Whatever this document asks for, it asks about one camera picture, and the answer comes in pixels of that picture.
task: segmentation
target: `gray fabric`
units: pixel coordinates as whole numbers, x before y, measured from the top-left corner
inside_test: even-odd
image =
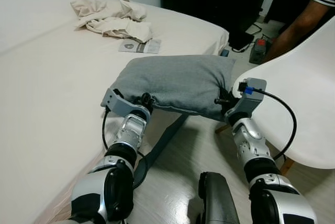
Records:
[[[234,60],[216,55],[154,56],[131,60],[112,89],[133,102],[148,92],[153,107],[223,121],[214,104],[219,88],[230,89]]]

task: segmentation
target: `wooden chair leg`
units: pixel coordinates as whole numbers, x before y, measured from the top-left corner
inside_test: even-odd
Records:
[[[228,124],[224,125],[224,126],[221,126],[221,127],[219,127],[218,129],[215,130],[215,133],[218,134],[218,133],[228,129],[229,127],[230,127],[230,125],[228,125]]]
[[[284,164],[282,165],[280,171],[282,173],[282,175],[286,175],[288,170],[291,168],[291,166],[294,164],[294,160],[291,160],[290,158],[287,158],[284,162]]]

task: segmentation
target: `white bed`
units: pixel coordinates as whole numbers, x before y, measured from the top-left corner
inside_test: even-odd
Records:
[[[218,54],[228,41],[208,22],[147,9],[153,37],[162,40],[159,55]],[[68,23],[0,55],[0,223],[45,224],[67,215],[60,211],[73,184],[103,153],[106,89],[131,59],[148,55],[118,52],[121,41]],[[154,112],[146,151],[178,116]],[[110,117],[107,136],[119,121]]]

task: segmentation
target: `paper manual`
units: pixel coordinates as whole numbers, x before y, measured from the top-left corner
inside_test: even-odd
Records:
[[[139,43],[131,39],[124,39],[119,51],[158,54],[160,45],[161,40],[151,39],[146,43]]]

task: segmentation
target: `crumpled towel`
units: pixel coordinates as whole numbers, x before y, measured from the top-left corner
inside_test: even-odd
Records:
[[[152,38],[151,23],[143,22],[147,16],[146,9],[129,0],[76,0],[71,2],[71,6],[79,18],[76,28],[85,25],[103,36],[133,38],[139,42]]]

